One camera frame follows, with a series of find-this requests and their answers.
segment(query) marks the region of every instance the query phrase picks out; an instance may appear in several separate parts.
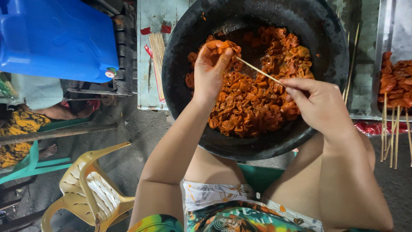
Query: large black bowl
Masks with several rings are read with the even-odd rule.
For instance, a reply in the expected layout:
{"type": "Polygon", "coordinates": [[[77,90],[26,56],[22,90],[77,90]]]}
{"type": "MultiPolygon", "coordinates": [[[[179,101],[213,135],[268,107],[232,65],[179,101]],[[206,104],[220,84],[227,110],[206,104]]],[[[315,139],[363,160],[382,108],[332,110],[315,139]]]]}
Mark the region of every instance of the large black bowl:
{"type": "MultiPolygon", "coordinates": [[[[337,84],[343,91],[349,69],[347,40],[337,16],[324,0],[198,0],[177,23],[164,54],[163,92],[174,119],[190,101],[185,84],[187,55],[217,31],[228,33],[261,25],[284,26],[297,35],[312,54],[315,78],[337,84]]],[[[226,137],[205,125],[199,145],[222,157],[259,160],[284,154],[315,132],[301,117],[257,138],[226,137]]]]}

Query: person's left hand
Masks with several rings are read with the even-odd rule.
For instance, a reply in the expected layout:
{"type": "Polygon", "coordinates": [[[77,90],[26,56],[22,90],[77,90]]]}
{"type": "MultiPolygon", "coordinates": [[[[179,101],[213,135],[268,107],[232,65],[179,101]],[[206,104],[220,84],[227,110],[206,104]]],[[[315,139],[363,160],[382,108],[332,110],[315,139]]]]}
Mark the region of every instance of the person's left hand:
{"type": "Polygon", "coordinates": [[[233,54],[233,49],[227,48],[213,67],[211,61],[212,50],[219,48],[222,44],[222,41],[214,40],[206,43],[200,50],[194,65],[193,99],[215,103],[218,94],[221,92],[223,72],[233,54]]]}

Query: metal tray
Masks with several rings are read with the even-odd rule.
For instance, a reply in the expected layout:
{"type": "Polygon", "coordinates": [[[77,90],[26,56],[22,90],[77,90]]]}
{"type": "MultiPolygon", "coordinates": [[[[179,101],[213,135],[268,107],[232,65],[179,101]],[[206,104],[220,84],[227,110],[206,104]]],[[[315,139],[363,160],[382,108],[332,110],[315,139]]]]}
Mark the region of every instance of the metal tray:
{"type": "Polygon", "coordinates": [[[375,65],[372,76],[372,101],[373,116],[381,117],[382,110],[378,107],[378,93],[380,88],[380,70],[382,54],[386,51],[393,52],[391,61],[412,59],[412,1],[411,0],[381,0],[379,7],[378,31],[376,39],[375,65]]]}

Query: shorts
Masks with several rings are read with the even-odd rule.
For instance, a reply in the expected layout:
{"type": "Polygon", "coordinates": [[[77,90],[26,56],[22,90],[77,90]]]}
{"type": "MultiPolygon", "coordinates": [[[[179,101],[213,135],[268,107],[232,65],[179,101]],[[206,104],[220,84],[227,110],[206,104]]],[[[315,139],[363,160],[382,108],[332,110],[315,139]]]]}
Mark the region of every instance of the shorts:
{"type": "Polygon", "coordinates": [[[269,199],[256,199],[255,191],[248,184],[244,185],[221,185],[221,184],[201,184],[190,181],[183,181],[186,195],[185,214],[190,215],[191,211],[203,209],[205,207],[221,204],[229,201],[243,201],[261,206],[265,206],[285,220],[298,224],[301,227],[311,229],[316,232],[323,232],[322,222],[293,210],[283,207],[269,199]]]}

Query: blue plastic container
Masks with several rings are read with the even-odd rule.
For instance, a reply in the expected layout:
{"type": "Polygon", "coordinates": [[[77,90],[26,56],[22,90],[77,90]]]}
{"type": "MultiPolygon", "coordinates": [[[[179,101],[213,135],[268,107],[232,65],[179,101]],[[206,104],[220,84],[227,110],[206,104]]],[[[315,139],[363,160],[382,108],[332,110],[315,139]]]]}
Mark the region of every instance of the blue plastic container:
{"type": "Polygon", "coordinates": [[[80,0],[0,0],[0,71],[103,83],[119,69],[113,23],[80,0]]]}

